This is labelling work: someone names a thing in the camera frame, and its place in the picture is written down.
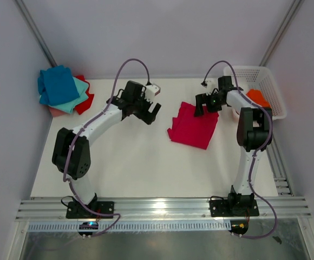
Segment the plastic basket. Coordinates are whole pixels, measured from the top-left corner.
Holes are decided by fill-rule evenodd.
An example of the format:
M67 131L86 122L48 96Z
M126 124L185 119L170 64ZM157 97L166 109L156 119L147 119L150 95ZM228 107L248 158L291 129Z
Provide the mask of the plastic basket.
M280 90L268 68L259 66L233 66L233 68L239 86L247 85L248 89L261 91L263 97L271 106L272 120L283 119L287 116L286 106ZM225 76L232 76L233 84L235 84L230 67L225 67L223 72Z

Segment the white table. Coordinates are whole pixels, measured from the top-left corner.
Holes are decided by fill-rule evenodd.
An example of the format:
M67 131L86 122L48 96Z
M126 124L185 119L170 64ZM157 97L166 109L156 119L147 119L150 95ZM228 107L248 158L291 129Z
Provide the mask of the white table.
M146 83L146 80L134 80ZM237 175L240 149L236 140L237 122L224 107L208 149L171 142L166 132L177 116L182 101L195 104L195 95L205 89L201 79L152 80L162 90L155 102L162 104L155 122L146 125L135 116L124 119L105 132L90 148L89 172L99 197L210 197L227 196ZM113 80L90 80L95 94L91 108L78 115L54 118L43 151L32 197L71 195L62 173L51 163L56 134L71 129L98 113L110 97ZM119 80L124 88L127 80ZM256 191L277 196L267 154L260 160Z

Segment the blue cloth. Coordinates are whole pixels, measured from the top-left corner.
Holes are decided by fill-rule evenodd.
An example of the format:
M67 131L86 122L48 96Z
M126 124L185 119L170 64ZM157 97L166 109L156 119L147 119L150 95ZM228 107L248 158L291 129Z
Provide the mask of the blue cloth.
M80 97L69 68L58 66L41 70L38 78L40 104L56 106Z
M73 78L77 92L79 94L79 98L72 100L68 103L64 103L61 105L57 105L57 106L50 106L53 108L56 108L58 110L64 111L66 113L71 114L73 112L73 109L76 105L82 103L83 101L85 101L86 99L88 99L88 95L86 94L86 90L88 88L88 84L86 82L83 82L81 80L78 80L77 78Z

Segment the gray wall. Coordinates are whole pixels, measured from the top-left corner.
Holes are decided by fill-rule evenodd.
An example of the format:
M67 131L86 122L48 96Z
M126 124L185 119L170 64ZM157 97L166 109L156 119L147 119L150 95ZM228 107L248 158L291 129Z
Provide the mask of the gray wall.
M130 57L153 77L258 65L292 0L24 0L56 62L110 78ZM223 67L215 72L219 75ZM145 77L139 64L122 76Z
M38 104L37 76L48 63L12 0L0 0L0 259L11 243L51 122Z
M274 132L298 194L314 216L314 1L305 1L268 67L288 107Z

